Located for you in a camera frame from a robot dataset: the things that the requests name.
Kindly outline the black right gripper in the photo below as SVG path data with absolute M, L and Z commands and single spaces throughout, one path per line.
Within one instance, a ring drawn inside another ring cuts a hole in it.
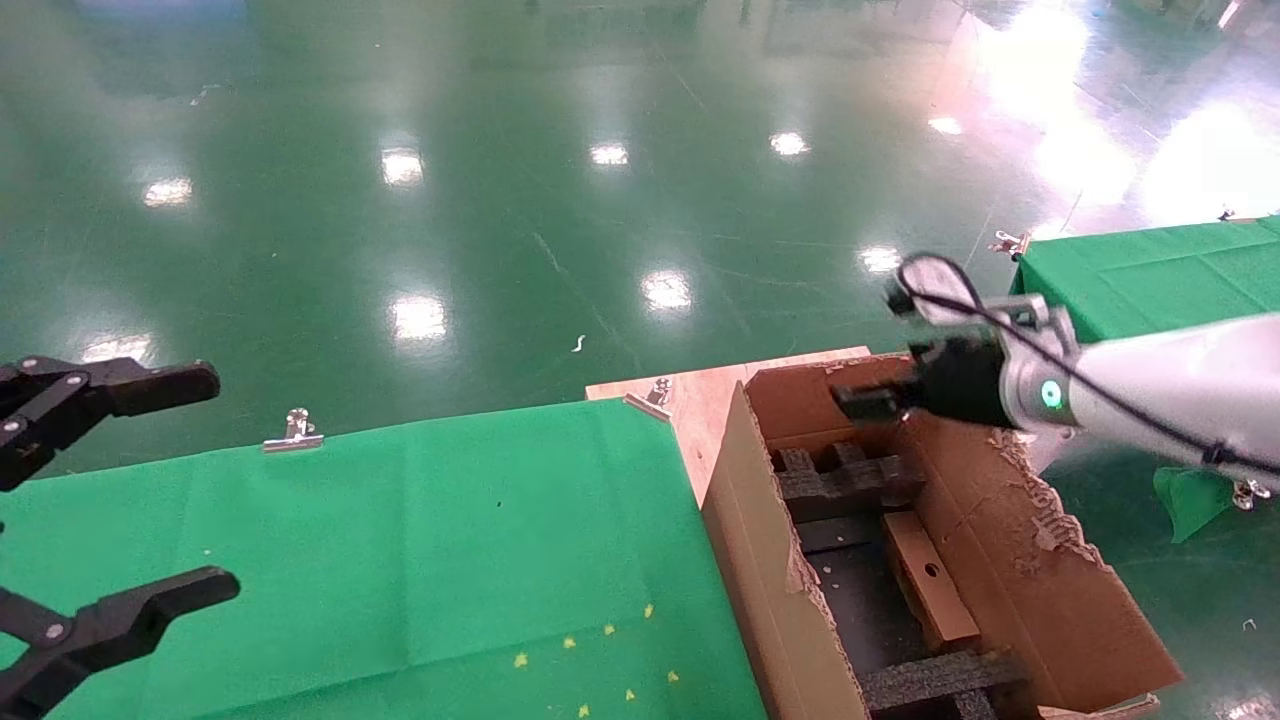
M 902 421 L 910 407 L 979 427 L 1006 427 L 1000 383 L 1005 364 L 995 340 L 959 336 L 909 345 L 914 361 L 902 386 L 833 386 L 837 409 L 850 421 Z M 897 404 L 909 404 L 902 407 Z

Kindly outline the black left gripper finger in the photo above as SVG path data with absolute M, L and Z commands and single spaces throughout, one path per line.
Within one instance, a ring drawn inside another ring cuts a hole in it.
M 24 357 L 1 368 L 1 489 L 12 492 L 110 416 L 140 416 L 220 395 L 204 361 L 160 368 L 133 357 Z
M 3 717 L 46 717 L 92 675 L 154 653 L 178 618 L 239 593 L 234 574 L 205 566 L 104 596 L 67 616 L 4 588 L 1 632 L 26 651 L 3 669 Z

